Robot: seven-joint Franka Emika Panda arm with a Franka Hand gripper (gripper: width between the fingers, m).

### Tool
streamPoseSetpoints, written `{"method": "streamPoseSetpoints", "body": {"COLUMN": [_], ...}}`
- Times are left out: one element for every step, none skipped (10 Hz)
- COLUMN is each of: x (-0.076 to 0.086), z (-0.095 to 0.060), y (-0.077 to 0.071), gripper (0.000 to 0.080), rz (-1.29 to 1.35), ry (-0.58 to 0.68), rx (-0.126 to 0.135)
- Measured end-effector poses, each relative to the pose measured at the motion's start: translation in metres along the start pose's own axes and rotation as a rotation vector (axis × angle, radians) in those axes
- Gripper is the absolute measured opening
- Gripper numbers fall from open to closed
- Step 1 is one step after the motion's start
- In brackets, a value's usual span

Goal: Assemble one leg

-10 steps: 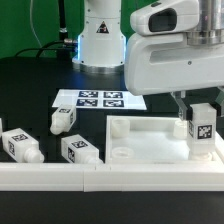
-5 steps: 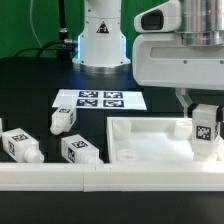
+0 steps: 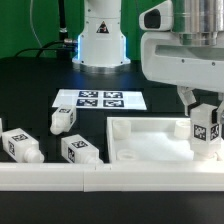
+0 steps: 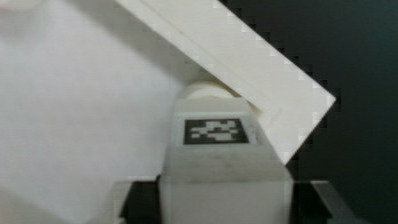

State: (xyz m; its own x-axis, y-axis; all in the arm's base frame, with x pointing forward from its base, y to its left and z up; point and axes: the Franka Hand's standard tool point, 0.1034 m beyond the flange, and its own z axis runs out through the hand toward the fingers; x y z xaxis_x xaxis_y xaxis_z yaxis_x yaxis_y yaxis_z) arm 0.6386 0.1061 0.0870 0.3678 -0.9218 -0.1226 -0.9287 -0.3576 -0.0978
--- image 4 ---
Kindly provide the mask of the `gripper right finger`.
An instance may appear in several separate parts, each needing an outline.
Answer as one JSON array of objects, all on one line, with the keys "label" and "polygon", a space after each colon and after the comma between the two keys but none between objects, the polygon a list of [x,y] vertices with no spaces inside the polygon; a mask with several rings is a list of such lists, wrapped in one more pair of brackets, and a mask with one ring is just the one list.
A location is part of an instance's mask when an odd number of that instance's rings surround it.
[{"label": "gripper right finger", "polygon": [[353,224],[355,215],[328,181],[293,185],[289,224]]}]

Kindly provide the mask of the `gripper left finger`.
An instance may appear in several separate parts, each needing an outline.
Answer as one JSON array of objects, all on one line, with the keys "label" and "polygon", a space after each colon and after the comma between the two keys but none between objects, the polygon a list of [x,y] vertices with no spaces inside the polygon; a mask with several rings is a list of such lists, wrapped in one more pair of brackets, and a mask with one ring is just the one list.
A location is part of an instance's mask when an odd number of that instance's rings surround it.
[{"label": "gripper left finger", "polygon": [[111,224],[163,224],[157,177],[115,183],[111,212]]}]

